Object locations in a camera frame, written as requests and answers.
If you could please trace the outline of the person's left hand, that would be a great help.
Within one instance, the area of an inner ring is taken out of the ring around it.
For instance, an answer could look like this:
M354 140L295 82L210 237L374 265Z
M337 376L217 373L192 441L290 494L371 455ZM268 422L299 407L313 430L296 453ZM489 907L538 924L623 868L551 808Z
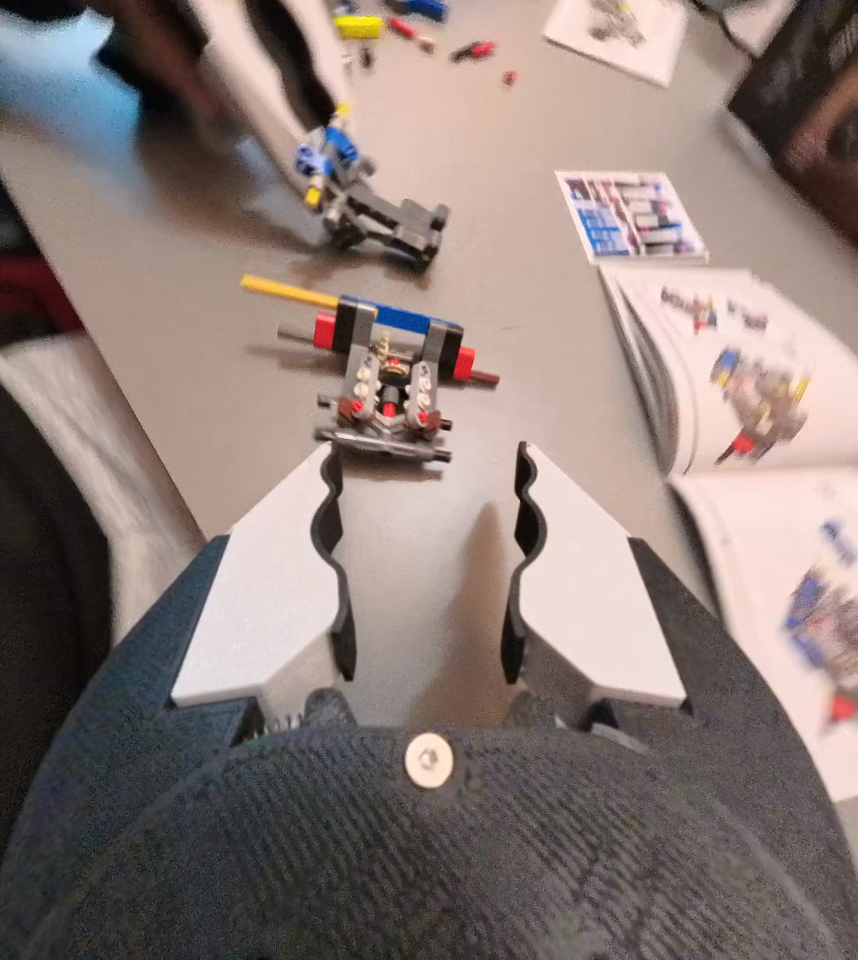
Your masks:
M92 1L89 10L111 22L96 54L140 97L143 108L179 115L200 129L223 131L233 117L202 66L204 41L183 2Z

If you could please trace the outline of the pile of loose lego pieces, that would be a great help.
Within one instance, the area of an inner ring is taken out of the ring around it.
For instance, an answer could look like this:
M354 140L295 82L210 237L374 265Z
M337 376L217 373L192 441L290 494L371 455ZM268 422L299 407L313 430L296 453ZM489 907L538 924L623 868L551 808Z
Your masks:
M363 71L375 67L375 42L384 35L399 37L425 54L435 51L433 36L426 34L423 21L443 25L450 13L446 1L379 1L379 13L363 12L363 2L330 2L334 26L340 38L355 44L356 58Z

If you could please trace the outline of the sticker sheet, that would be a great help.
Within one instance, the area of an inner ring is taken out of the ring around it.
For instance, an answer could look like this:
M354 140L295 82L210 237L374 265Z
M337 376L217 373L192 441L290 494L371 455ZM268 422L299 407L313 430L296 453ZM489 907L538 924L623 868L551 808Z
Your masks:
M554 178L589 264L710 261L667 174L555 170Z

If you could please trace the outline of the lego chassis assembly with axles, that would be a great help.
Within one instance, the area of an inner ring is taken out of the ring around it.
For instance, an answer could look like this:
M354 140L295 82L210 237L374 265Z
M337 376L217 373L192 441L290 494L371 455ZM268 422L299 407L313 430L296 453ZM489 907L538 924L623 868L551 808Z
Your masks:
M277 337L339 356L339 393L320 393L331 424L317 426L320 443L419 464L448 464L438 437L452 429L438 393L450 383L495 389L500 376L478 366L456 322L354 295L323 294L255 274L240 279L249 293L314 306L311 327L280 324Z

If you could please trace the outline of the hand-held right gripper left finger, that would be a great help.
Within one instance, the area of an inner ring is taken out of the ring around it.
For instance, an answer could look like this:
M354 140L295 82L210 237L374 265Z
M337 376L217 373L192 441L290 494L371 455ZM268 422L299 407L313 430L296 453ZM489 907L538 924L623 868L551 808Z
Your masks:
M295 726L316 690L357 664L343 535L340 450L320 445L230 530L171 690L181 709L252 700Z

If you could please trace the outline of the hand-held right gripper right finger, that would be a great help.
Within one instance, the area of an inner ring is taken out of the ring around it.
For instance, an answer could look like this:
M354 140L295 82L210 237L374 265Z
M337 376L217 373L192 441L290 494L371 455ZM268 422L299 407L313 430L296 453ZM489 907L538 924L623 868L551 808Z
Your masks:
M534 443L516 450L514 538L500 656L506 681L587 729L603 702L687 701L631 537Z

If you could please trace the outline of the grey and blue lego assembly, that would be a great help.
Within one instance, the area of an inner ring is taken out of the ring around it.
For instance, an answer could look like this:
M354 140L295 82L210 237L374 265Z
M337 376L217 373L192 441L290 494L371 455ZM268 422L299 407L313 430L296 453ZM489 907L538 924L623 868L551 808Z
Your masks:
M347 103L339 103L326 126L297 145L293 172L301 180L304 206L334 249L376 244L420 271L438 255L448 207L429 209L411 198L392 202L375 190L376 164L351 134Z

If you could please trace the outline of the open instruction booklet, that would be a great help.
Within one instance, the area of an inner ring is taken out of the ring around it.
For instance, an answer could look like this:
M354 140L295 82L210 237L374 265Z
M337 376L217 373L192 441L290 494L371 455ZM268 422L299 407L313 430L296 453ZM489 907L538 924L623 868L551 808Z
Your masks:
M723 624L858 798L858 359L747 270L600 278Z

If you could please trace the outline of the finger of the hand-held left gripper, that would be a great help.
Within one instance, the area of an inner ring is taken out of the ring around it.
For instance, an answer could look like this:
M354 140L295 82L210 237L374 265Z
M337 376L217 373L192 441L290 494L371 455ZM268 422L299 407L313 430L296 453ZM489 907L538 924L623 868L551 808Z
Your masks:
M318 148L328 125L303 18L287 2L192 1L191 19L203 71L236 127L302 199L312 174L298 166L299 150Z
M250 1L248 18L300 126L325 126L349 98L344 46L328 2Z

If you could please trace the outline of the dark lego set box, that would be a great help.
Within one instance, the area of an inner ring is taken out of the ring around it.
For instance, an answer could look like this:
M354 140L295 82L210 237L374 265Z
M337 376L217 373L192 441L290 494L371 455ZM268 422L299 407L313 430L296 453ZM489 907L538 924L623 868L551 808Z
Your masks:
M727 109L858 249L858 1L796 2Z

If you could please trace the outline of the closed instruction booklet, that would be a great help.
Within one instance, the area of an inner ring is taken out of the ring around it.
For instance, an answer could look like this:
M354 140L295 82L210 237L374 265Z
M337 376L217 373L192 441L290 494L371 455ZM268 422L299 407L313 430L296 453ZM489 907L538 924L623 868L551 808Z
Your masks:
M687 32L676 1L558 1L542 37L565 50L667 89Z

